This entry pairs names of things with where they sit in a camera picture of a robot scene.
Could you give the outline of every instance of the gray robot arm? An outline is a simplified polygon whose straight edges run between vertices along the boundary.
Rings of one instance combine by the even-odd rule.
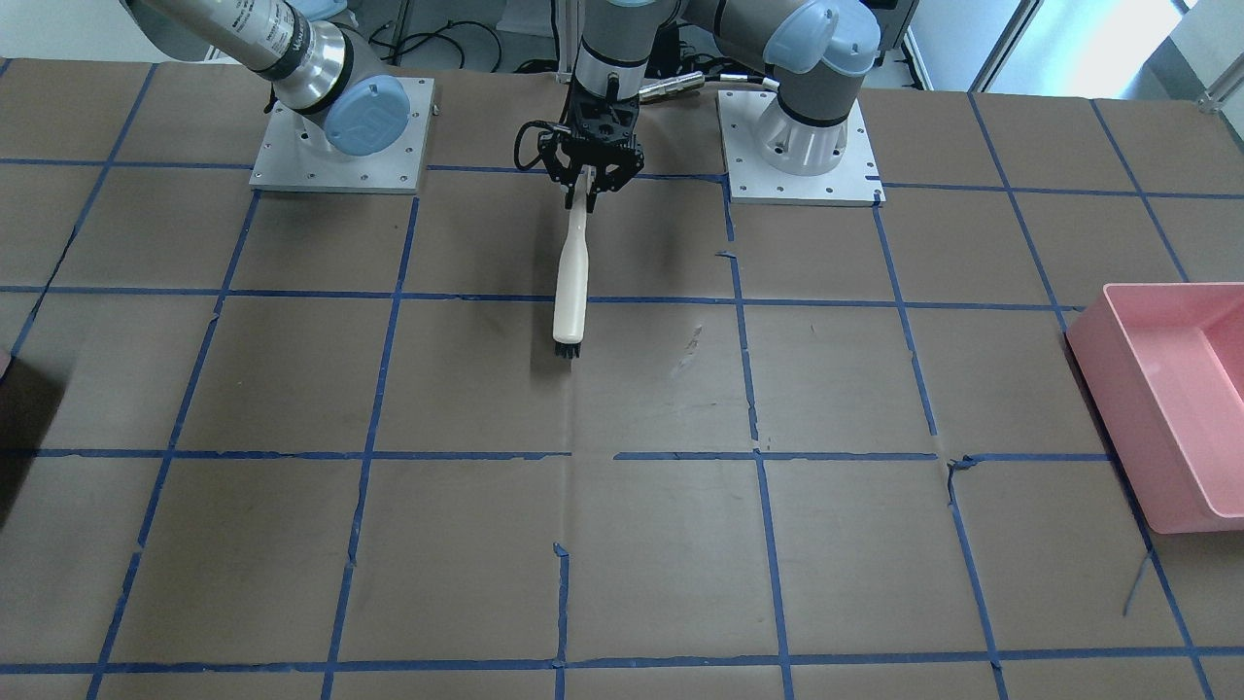
[[[406,91],[348,26],[309,21],[286,0],[147,4],[271,81],[274,94],[343,153],[376,153],[406,129]]]
[[[679,16],[708,31],[730,57],[779,82],[778,99],[758,124],[765,158],[796,175],[831,170],[846,148],[843,127],[881,30],[857,0],[587,0],[566,106],[557,123],[527,122],[515,140],[515,165],[542,163],[567,188],[595,168],[587,203],[617,190],[643,168],[634,134],[639,90],[657,30]],[[539,157],[522,162],[526,131]]]

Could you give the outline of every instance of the white mounting plate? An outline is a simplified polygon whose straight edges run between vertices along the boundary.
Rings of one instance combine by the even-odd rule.
[[[769,91],[718,92],[722,142],[730,172],[730,196],[735,201],[871,206],[877,196],[886,200],[860,102],[851,107],[847,117],[847,128],[851,131],[838,165],[822,175],[804,177],[785,173],[765,162],[760,154],[760,142],[753,136],[753,127],[774,98],[774,93]]]
[[[250,185],[274,191],[417,194],[435,83],[430,77],[397,80],[411,98],[411,122],[388,148],[371,155],[347,155],[330,147],[320,127],[277,102]]]

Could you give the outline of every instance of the scratch on surface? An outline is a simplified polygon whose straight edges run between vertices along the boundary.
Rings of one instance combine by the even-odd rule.
[[[683,359],[678,361],[678,364],[674,366],[674,369],[669,373],[671,378],[678,377],[679,373],[692,367],[692,363],[695,362],[695,354],[699,352],[699,336],[702,332],[704,332],[704,323],[695,326],[695,331],[692,332],[692,338],[687,343],[687,349],[683,353]]]

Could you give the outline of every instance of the cardboard surface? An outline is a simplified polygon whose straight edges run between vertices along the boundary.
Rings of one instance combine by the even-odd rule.
[[[248,219],[258,78],[7,63],[0,695],[1238,694],[1237,541],[1159,538],[1122,615],[1144,538],[1059,323],[1244,279],[1219,122],[868,91],[888,200],[842,210],[728,205],[713,96],[646,107],[566,363],[562,195],[511,163],[565,87],[430,77],[417,206]]]

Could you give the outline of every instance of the pink bin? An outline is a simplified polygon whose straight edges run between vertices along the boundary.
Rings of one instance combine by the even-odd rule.
[[[1067,341],[1149,527],[1244,530],[1244,283],[1107,283]]]

